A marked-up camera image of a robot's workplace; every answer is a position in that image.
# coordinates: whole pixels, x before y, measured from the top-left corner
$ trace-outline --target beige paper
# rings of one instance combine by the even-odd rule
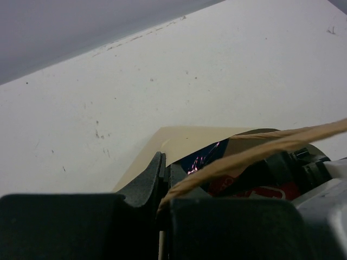
[[[159,129],[141,150],[113,192],[119,191],[142,173],[158,151],[166,154],[166,165],[194,153],[214,142],[255,128],[172,126]]]

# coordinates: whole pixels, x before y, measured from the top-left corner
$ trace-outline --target black object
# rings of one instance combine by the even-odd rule
[[[173,259],[317,259],[288,201],[175,199],[171,219]]]
[[[330,159],[312,155],[307,148],[293,153],[277,153],[247,167],[236,181],[218,196],[230,196],[265,185],[280,186],[290,181],[295,182],[303,194],[331,179],[324,161]]]
[[[314,258],[299,213],[283,201],[212,199],[198,187],[157,216],[161,197],[186,176],[178,165],[165,168],[158,152],[117,193],[5,196],[0,259],[157,259],[160,230],[164,259],[285,259],[283,250]]]

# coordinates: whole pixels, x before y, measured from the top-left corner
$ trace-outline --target scuff mark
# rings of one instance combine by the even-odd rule
[[[336,35],[336,33],[334,32],[334,28],[335,28],[335,26],[332,27],[332,30],[330,30],[330,29],[328,28],[326,32],[329,33],[329,34]]]
[[[142,37],[142,35],[137,36],[137,37],[135,37],[135,38],[131,39],[129,42],[132,42],[132,41],[134,41],[134,40],[136,40],[136,39],[139,39],[139,38],[141,38],[141,37]]]
[[[166,25],[166,27],[169,27],[170,25],[175,24],[175,23],[176,23],[175,21],[172,21],[172,22],[168,23],[168,24]]]
[[[35,149],[38,147],[38,145],[40,144],[40,141],[41,140],[39,140],[38,142],[37,142],[37,144],[36,144],[36,146],[35,146]]]

